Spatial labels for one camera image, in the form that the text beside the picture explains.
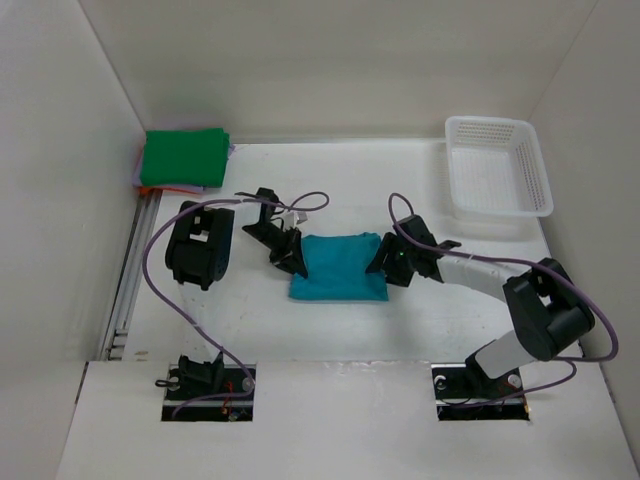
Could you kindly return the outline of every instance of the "stack of cloth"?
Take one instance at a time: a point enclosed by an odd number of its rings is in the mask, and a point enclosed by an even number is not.
[[[221,187],[231,151],[222,128],[149,131],[133,185],[143,194],[152,189],[200,194]]]

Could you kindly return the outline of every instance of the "cable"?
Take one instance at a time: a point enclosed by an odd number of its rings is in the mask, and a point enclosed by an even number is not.
[[[607,318],[607,316],[605,315],[605,313],[600,309],[600,307],[598,307],[595,302],[593,300],[591,300],[591,298],[584,292],[582,291],[580,288],[576,287],[573,283],[571,283],[569,280],[567,280],[565,277],[563,277],[562,275],[560,275],[559,273],[551,270],[548,267],[545,267],[544,265],[540,265],[539,263],[536,262],[532,262],[530,260],[523,260],[523,259],[519,259],[519,258],[509,258],[509,257],[490,257],[490,256],[486,256],[486,255],[472,255],[469,253],[465,253],[465,252],[458,252],[455,250],[444,250],[441,248],[437,248],[437,247],[431,247],[429,245],[425,245],[423,243],[420,243],[416,240],[414,240],[413,238],[411,238],[401,227],[400,224],[398,223],[398,220],[393,212],[393,199],[394,198],[399,198],[400,200],[402,200],[407,207],[409,207],[409,210],[412,212],[413,214],[413,206],[411,205],[411,202],[409,201],[409,199],[407,199],[407,197],[405,197],[404,195],[400,194],[400,193],[392,193],[391,195],[389,195],[389,199],[387,202],[387,207],[389,209],[389,216],[391,217],[391,222],[393,224],[393,229],[399,234],[402,235],[402,237],[407,240],[409,243],[411,243],[412,245],[415,245],[418,248],[422,248],[424,250],[429,250],[431,252],[434,253],[438,253],[440,255],[449,255],[452,257],[459,257],[459,258],[466,258],[469,260],[477,260],[480,262],[486,262],[486,263],[513,263],[513,264],[518,264],[518,265],[526,265],[528,267],[531,267],[535,270],[538,270],[546,275],[549,275],[550,277],[552,277],[554,280],[556,280],[558,283],[560,283],[563,287],[565,287],[566,289],[568,289],[569,291],[571,291],[574,295],[576,295],[580,300],[582,300],[582,302],[584,302],[592,311],[593,313],[596,314],[596,316],[600,319],[600,321],[602,322],[602,325],[604,326],[604,328],[607,330],[607,333],[609,334],[609,338],[611,339],[611,350],[609,351],[609,353],[607,355],[601,356],[601,357],[592,357],[592,358],[582,358],[582,357],[563,357],[563,356],[559,356],[556,357],[554,360],[556,361],[564,361],[566,363],[568,363],[569,365],[572,366],[572,372],[571,374],[569,374],[567,377],[564,377],[560,380],[557,380],[555,382],[546,384],[546,385],[541,385],[539,387],[533,387],[533,388],[529,388],[520,392],[516,392],[510,395],[506,395],[504,397],[500,397],[494,400],[490,400],[488,402],[481,402],[481,403],[470,403],[470,404],[464,404],[464,405],[460,405],[457,408],[470,408],[472,406],[484,406],[484,405],[492,405],[496,402],[501,402],[503,400],[507,400],[509,398],[515,398],[515,397],[519,397],[521,395],[525,395],[527,393],[532,393],[532,392],[537,392],[540,390],[545,390],[547,388],[552,388],[555,387],[557,385],[560,385],[562,383],[568,382],[569,380],[571,380],[577,372],[577,367],[575,366],[575,364],[573,362],[583,362],[583,363],[597,363],[597,362],[608,362],[613,360],[617,355],[618,355],[618,350],[619,350],[619,341],[618,341],[618,335],[616,334],[615,329],[613,328],[613,325],[611,324],[611,322],[609,321],[609,319]]]
[[[308,198],[308,197],[311,197],[311,196],[316,196],[316,195],[320,195],[320,196],[324,197],[325,201],[321,205],[319,205],[317,207],[306,207],[306,208],[305,207],[296,207],[295,206],[296,204],[298,204],[300,201],[304,200],[305,198]],[[219,206],[221,206],[221,205],[238,205],[240,203],[261,203],[263,205],[269,205],[269,206],[276,207],[276,208],[282,208],[282,209],[288,210],[288,211],[315,212],[315,211],[321,210],[324,207],[326,207],[327,205],[329,205],[329,201],[330,201],[329,195],[327,195],[324,192],[319,192],[319,191],[309,192],[309,193],[306,193],[304,195],[301,195],[300,197],[296,198],[292,202],[291,205],[285,205],[283,203],[270,202],[268,200],[264,200],[262,198],[256,198],[254,196],[248,196],[248,198],[243,198],[243,199],[232,198],[232,199],[206,200],[204,202],[197,203],[195,205],[192,205],[189,208],[186,208],[186,209],[182,210],[180,213],[178,213],[177,215],[175,215],[171,219],[169,219],[164,225],[162,225],[158,229],[158,231],[156,233],[153,234],[153,236],[149,240],[149,243],[147,243],[146,247],[144,248],[144,252],[142,254],[142,274],[144,276],[145,281],[147,282],[147,285],[149,285],[149,288],[151,289],[151,291],[153,293],[155,293],[158,296],[158,298],[160,298],[160,300],[162,300],[169,307],[171,307],[173,310],[175,310],[182,318],[184,318],[193,327],[193,329],[202,338],[204,338],[204,340],[206,340],[209,344],[211,344],[217,350],[222,352],[223,355],[226,355],[234,363],[236,363],[238,365],[238,367],[240,367],[240,369],[242,370],[242,373],[244,373],[245,376],[251,381],[251,387],[246,392],[231,393],[231,394],[227,394],[227,393],[220,394],[220,393],[218,393],[218,394],[212,394],[212,395],[203,395],[203,396],[200,396],[200,397],[195,397],[195,398],[191,398],[189,400],[186,400],[185,402],[181,403],[180,405],[178,405],[173,410],[173,412],[171,414],[171,418],[172,419],[176,418],[176,416],[178,415],[178,412],[180,412],[180,410],[182,410],[183,408],[187,407],[188,405],[190,405],[190,404],[192,404],[194,402],[198,402],[198,401],[202,401],[202,400],[213,400],[213,399],[216,399],[216,398],[227,398],[227,397],[229,397],[229,398],[242,398],[242,397],[247,397],[253,392],[253,389],[255,387],[255,381],[254,381],[253,376],[251,375],[251,372],[249,371],[249,369],[246,367],[246,365],[244,365],[240,361],[240,359],[238,357],[236,357],[233,353],[231,353],[229,350],[227,350],[222,345],[220,345],[218,342],[216,342],[213,338],[211,338],[207,334],[207,332],[205,332],[202,329],[202,327],[200,327],[200,325],[198,325],[198,323],[193,319],[193,317],[191,317],[191,315],[189,315],[185,310],[180,308],[177,304],[172,302],[166,295],[164,295],[158,289],[158,287],[153,283],[153,280],[151,280],[151,276],[149,275],[149,254],[151,253],[151,249],[153,248],[155,243],[158,241],[160,236],[169,227],[171,227],[174,223],[176,223],[178,220],[180,220],[182,217],[184,217],[186,215],[189,215],[191,212],[193,212],[195,210],[198,210],[198,209],[200,209],[202,207],[206,207],[208,205],[219,205]]]
[[[531,387],[525,390],[520,390],[519,392],[510,393],[509,395],[505,395],[504,397],[494,398],[493,400],[487,400],[486,402],[475,402],[475,403],[460,403],[460,404],[449,404],[453,408],[474,408],[474,407],[486,407],[489,405],[494,405],[496,403],[504,402],[505,400],[509,400],[511,398],[521,397],[523,395],[528,395],[529,393],[539,392],[540,390],[546,390],[547,388],[557,387],[558,385],[562,385],[563,383],[568,382],[578,373],[578,367],[571,360],[557,360],[558,362],[565,362],[571,366],[571,373],[566,377],[562,377],[560,380],[556,380],[555,382],[546,383],[544,385],[540,385],[539,387]]]

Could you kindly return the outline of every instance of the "teal cloth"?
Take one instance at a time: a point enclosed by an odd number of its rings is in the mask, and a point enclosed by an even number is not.
[[[295,274],[289,296],[296,300],[389,301],[382,272],[365,273],[380,247],[375,233],[344,237],[308,235],[302,254],[308,278]]]

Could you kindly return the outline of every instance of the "white wall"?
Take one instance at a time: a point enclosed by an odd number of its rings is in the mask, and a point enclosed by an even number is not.
[[[76,0],[0,0],[0,465],[55,476],[144,135]]]
[[[442,135],[528,118],[595,0],[81,0],[147,128]]]
[[[553,189],[552,253],[620,335],[605,366],[640,461],[640,2],[600,0],[533,114]],[[591,353],[608,351],[603,329]]]

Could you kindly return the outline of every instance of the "white plastic basket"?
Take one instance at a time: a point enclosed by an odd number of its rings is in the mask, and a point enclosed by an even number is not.
[[[546,217],[553,211],[547,171],[530,123],[451,117],[445,125],[456,209],[485,215]]]

